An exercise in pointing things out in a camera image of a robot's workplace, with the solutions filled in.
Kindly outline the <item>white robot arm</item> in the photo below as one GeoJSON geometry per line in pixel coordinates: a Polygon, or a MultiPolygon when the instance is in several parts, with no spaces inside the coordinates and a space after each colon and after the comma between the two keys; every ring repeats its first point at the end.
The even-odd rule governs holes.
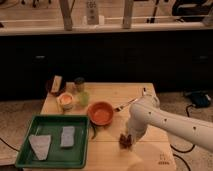
{"type": "Polygon", "coordinates": [[[137,98],[130,105],[129,114],[127,134],[134,142],[152,125],[213,153],[213,123],[162,110],[156,95],[145,94],[137,98]]]}

